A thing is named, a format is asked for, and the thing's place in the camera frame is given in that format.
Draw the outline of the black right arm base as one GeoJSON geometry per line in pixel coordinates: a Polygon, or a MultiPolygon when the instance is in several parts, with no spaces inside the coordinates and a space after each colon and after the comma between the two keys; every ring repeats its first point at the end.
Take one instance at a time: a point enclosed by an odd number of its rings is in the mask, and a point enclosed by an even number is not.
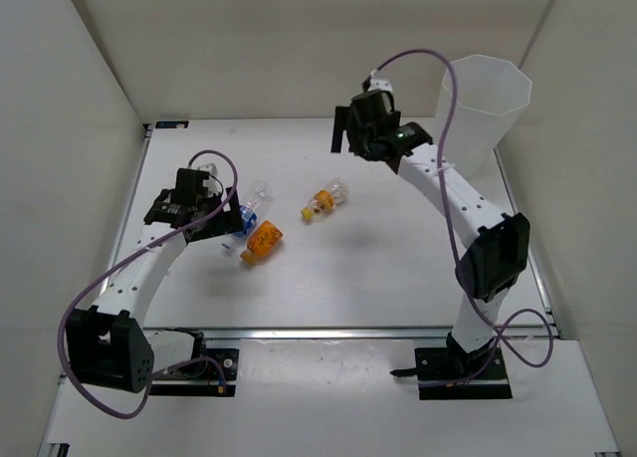
{"type": "Polygon", "coordinates": [[[502,350],[490,339],[465,352],[447,335],[444,346],[417,347],[415,365],[390,371],[395,378],[417,379],[420,400],[509,400],[513,398],[502,350]]]}

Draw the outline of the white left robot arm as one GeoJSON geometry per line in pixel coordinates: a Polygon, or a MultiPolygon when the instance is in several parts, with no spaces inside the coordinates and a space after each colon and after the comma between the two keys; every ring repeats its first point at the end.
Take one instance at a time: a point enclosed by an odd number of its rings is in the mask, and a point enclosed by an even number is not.
{"type": "Polygon", "coordinates": [[[176,366],[185,376],[205,372],[209,354],[199,332],[147,335],[143,323],[161,282],[191,242],[240,231],[237,196],[222,188],[213,164],[180,168],[143,218],[138,258],[114,273],[108,288],[65,324],[70,366],[83,384],[138,393],[154,373],[176,366]]]}

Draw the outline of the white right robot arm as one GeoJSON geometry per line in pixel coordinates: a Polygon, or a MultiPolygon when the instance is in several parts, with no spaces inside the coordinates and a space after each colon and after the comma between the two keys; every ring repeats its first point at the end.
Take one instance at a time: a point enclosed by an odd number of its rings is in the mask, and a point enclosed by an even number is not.
{"type": "Polygon", "coordinates": [[[390,92],[362,93],[336,107],[331,150],[344,146],[366,161],[386,163],[450,220],[451,238],[465,252],[454,270],[464,298],[447,337],[447,364],[458,376],[474,374],[495,339],[504,298],[527,266],[529,221],[482,196],[426,130],[401,120],[390,92]]]}

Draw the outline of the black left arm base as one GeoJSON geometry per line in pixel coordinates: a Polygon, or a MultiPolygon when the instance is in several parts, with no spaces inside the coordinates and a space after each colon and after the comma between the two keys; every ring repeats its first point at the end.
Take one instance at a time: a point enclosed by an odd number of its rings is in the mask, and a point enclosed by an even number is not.
{"type": "Polygon", "coordinates": [[[210,340],[202,331],[187,328],[156,330],[146,337],[155,353],[152,396],[235,396],[238,343],[210,340]]]}

